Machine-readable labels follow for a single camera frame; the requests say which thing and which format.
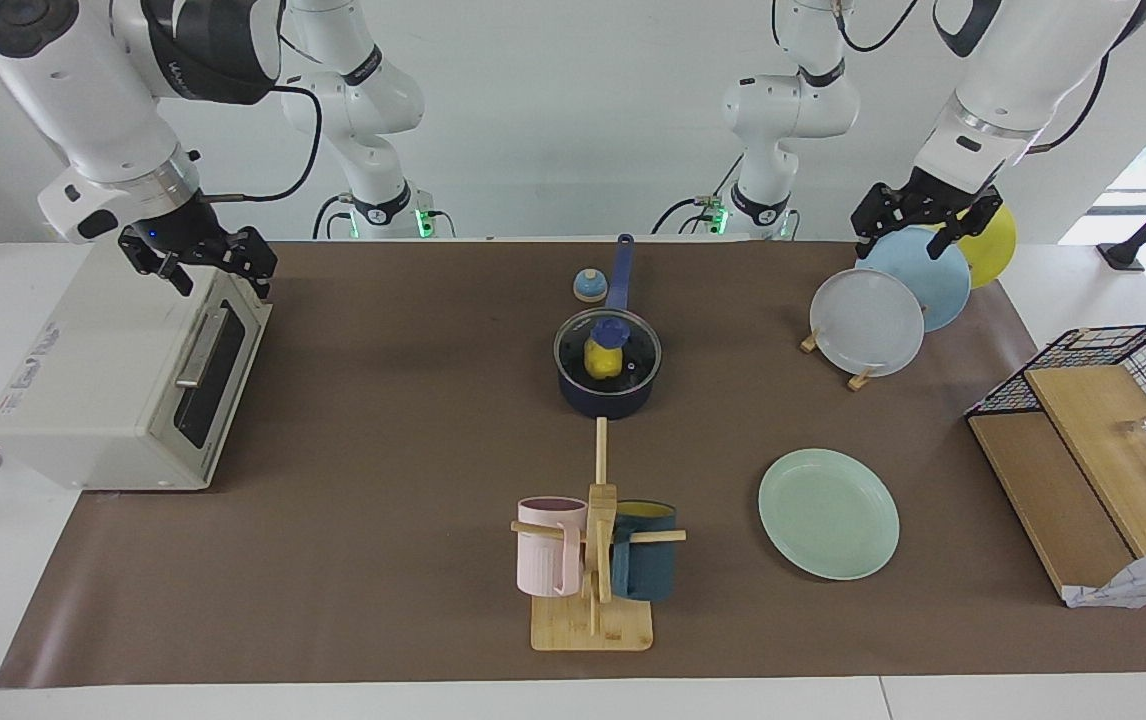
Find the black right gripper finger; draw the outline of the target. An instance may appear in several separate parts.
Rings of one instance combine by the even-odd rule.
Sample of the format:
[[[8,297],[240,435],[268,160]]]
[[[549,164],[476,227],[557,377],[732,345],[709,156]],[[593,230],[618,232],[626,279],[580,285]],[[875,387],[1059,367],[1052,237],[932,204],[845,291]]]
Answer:
[[[267,299],[278,258],[262,234],[257,228],[240,228],[226,233],[222,242],[221,268],[248,281],[258,299]]]
[[[181,268],[174,252],[157,255],[134,228],[124,228],[119,236],[121,255],[140,275],[157,275],[168,282],[183,297],[193,294],[193,277]]]

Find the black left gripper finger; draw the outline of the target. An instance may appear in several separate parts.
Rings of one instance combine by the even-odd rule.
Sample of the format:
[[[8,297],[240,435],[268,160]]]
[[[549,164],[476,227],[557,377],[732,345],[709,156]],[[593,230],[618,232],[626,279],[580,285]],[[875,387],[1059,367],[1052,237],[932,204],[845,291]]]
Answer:
[[[937,225],[937,232],[929,242],[929,258],[939,259],[948,246],[961,237],[979,236],[992,222],[992,217],[1002,205],[1002,196],[983,195],[972,202],[970,208],[961,210],[961,213],[947,217],[943,224]]]
[[[865,193],[851,211],[851,229],[858,238],[855,245],[858,259],[866,259],[885,234],[912,224],[906,218],[905,199],[905,191],[894,190],[889,183],[874,183]]]

